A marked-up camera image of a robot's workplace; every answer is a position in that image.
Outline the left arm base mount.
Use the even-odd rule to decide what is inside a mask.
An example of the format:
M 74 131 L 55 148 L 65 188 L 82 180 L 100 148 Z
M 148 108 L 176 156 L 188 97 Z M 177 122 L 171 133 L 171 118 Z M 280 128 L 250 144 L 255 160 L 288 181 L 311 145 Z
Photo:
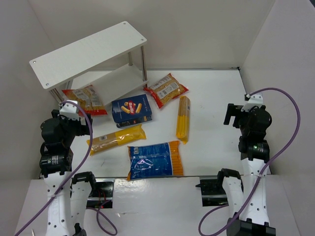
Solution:
M 71 182 L 71 210 L 112 208 L 114 180 L 94 176 L 74 177 Z

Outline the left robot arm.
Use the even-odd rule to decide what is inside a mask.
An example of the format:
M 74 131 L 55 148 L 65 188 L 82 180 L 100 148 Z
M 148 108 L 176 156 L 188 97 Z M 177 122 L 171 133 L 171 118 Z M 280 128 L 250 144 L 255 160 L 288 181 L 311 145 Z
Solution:
M 76 136 L 90 135 L 92 119 L 81 123 L 78 112 L 52 111 L 44 121 L 40 148 L 41 174 L 47 187 L 48 236 L 85 236 L 84 214 L 88 196 L 95 185 L 92 172 L 72 170 L 73 152 L 70 148 Z

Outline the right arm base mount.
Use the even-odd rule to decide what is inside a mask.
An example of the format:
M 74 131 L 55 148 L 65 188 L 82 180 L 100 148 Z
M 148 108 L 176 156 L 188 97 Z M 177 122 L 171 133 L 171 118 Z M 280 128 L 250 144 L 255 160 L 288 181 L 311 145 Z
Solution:
M 216 177 L 201 177 L 200 183 L 195 187 L 201 191 L 202 206 L 214 207 L 227 204 L 226 193 L 218 186 Z

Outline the red fusilli pasta bag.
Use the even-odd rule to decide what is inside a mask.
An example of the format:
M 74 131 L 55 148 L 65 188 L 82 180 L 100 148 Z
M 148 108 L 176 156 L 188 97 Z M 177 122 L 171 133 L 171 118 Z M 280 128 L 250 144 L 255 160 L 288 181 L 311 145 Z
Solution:
M 77 101 L 86 114 L 107 115 L 107 111 L 92 85 L 80 89 L 63 89 L 62 92 L 67 99 Z

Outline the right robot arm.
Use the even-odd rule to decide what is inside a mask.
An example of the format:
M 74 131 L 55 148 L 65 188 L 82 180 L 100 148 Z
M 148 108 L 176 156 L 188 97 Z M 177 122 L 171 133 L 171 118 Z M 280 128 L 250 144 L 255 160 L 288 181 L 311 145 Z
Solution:
M 230 217 L 226 233 L 229 236 L 274 236 L 266 207 L 265 164 L 270 160 L 270 149 L 264 139 L 272 123 L 265 106 L 253 106 L 248 111 L 229 103 L 224 119 L 228 125 L 234 117 L 233 127 L 240 129 L 238 149 L 243 174 L 236 170 L 221 169 L 219 183 L 226 193 Z

